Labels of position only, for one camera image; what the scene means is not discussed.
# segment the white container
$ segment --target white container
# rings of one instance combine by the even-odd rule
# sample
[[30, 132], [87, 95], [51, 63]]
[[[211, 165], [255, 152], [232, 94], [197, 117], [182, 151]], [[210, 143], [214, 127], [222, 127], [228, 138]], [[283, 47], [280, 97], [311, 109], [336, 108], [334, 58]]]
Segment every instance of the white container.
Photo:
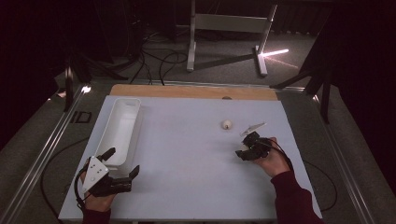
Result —
[[132, 159], [136, 150], [142, 113], [139, 112], [140, 100], [119, 98], [114, 102], [95, 156], [102, 155], [114, 147], [116, 153], [102, 163], [110, 175], [125, 177], [133, 170]]

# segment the white tabletop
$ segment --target white tabletop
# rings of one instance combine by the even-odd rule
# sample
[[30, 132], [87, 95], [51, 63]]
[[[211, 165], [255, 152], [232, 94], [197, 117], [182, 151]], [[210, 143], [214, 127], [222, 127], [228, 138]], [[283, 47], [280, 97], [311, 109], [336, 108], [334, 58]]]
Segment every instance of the white tabletop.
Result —
[[[81, 158], [94, 155], [114, 101], [107, 96]], [[213, 100], [136, 97], [142, 102], [143, 123], [134, 154], [140, 174], [132, 191], [119, 194], [112, 218], [122, 220], [259, 220], [276, 219], [275, 190], [270, 177], [236, 154], [240, 133], [267, 122], [260, 136], [275, 136], [290, 157], [298, 183], [312, 193], [300, 152], [280, 101]], [[231, 130], [221, 122], [229, 119]], [[60, 219], [81, 219], [70, 188]]]

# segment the person's arm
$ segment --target person's arm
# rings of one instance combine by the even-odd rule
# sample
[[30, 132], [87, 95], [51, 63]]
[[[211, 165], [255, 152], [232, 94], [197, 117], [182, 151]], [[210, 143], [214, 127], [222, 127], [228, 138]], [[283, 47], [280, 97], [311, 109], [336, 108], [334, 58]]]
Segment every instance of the person's arm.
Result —
[[[276, 139], [271, 138], [272, 146], [278, 148]], [[312, 195], [302, 189], [279, 151], [272, 149], [266, 158], [254, 161], [272, 177], [276, 190], [276, 216], [279, 224], [324, 223], [314, 212]]]
[[[84, 182], [86, 172], [80, 178]], [[83, 209], [82, 224], [108, 224], [110, 221], [111, 209], [116, 194], [106, 197], [95, 197], [89, 192], [85, 194], [85, 209]]]

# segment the red sleeve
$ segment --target red sleeve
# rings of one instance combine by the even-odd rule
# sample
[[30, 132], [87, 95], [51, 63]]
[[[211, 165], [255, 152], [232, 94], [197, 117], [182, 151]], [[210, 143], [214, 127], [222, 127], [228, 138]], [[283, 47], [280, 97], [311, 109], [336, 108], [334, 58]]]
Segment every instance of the red sleeve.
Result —
[[111, 210], [107, 212], [97, 212], [85, 209], [82, 224], [108, 224], [110, 221]]
[[324, 223], [314, 212], [312, 196], [297, 183], [294, 172], [288, 171], [272, 178], [276, 190], [276, 216], [278, 224]]

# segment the person's hand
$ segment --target person's hand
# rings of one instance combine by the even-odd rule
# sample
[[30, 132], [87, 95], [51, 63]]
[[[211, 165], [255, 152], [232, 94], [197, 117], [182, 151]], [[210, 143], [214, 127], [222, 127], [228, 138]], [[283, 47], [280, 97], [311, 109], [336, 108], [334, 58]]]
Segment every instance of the person's hand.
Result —
[[[85, 175], [87, 172], [81, 174], [80, 179], [82, 183], [84, 183]], [[86, 192], [84, 197], [85, 200], [85, 208], [97, 212], [106, 212], [110, 209], [111, 204], [113, 203], [116, 194], [110, 194], [105, 197], [95, 197], [91, 195], [89, 192]]]
[[[270, 139], [276, 142], [276, 138], [271, 137]], [[273, 141], [271, 141], [272, 147], [279, 148], [277, 144]], [[285, 158], [280, 154], [279, 151], [275, 149], [271, 149], [270, 153], [266, 158], [259, 158], [253, 162], [260, 165], [265, 173], [267, 173], [271, 177], [290, 170], [288, 164], [285, 161]]]

